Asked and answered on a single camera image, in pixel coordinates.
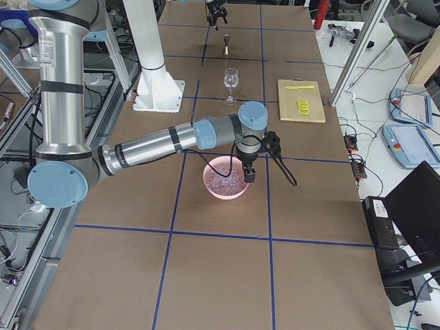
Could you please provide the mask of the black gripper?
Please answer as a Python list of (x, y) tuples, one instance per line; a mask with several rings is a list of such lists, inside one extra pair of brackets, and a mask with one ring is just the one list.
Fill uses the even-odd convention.
[(241, 161), (245, 183), (253, 183), (256, 178), (256, 171), (252, 167), (253, 162), (258, 158), (258, 153), (245, 153), (237, 151), (237, 158)]
[[(207, 8), (209, 10), (208, 22), (211, 27), (213, 27), (216, 31), (219, 30), (217, 26), (217, 14), (220, 13), (223, 5), (226, 3), (225, 0), (209, 0), (206, 1)], [(224, 23), (228, 23), (228, 12), (226, 9), (222, 9), (221, 17), (223, 18)]]

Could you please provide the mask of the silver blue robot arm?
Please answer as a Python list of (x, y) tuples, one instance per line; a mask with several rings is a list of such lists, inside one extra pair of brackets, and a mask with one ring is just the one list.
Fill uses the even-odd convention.
[(242, 104), (236, 113), (172, 126), (136, 140), (96, 148), (85, 142), (83, 42), (105, 22), (103, 1), (30, 1), (29, 21), (38, 32), (43, 141), (27, 178), (31, 196), (50, 208), (68, 208), (118, 171), (192, 147), (236, 146), (248, 182), (261, 152), (267, 109)]

